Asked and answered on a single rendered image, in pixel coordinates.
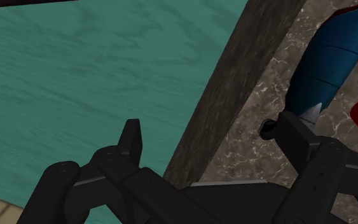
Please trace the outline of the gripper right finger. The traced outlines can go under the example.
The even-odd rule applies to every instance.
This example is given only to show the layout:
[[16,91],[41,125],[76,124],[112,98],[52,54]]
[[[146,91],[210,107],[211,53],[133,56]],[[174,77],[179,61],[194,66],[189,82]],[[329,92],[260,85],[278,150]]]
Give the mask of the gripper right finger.
[[298,173],[272,224],[348,224],[331,210],[339,193],[358,201],[358,152],[315,135],[288,111],[264,120],[258,134],[273,139]]

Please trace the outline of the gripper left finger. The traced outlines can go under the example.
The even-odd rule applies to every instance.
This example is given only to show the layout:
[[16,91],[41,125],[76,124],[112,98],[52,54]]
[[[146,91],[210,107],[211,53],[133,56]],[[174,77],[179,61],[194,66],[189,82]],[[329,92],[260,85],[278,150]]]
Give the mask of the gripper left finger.
[[126,121],[116,146],[97,150],[89,163],[65,161],[45,169],[17,224],[84,224],[107,206],[121,224],[222,224],[151,169],[139,167],[138,119]]

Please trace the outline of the blue and red toy figure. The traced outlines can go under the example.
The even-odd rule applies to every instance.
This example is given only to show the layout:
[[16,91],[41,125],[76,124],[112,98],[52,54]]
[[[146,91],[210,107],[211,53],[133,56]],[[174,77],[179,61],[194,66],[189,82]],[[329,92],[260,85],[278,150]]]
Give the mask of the blue and red toy figure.
[[316,31],[295,69],[284,111],[314,129],[358,62],[358,4],[335,11]]

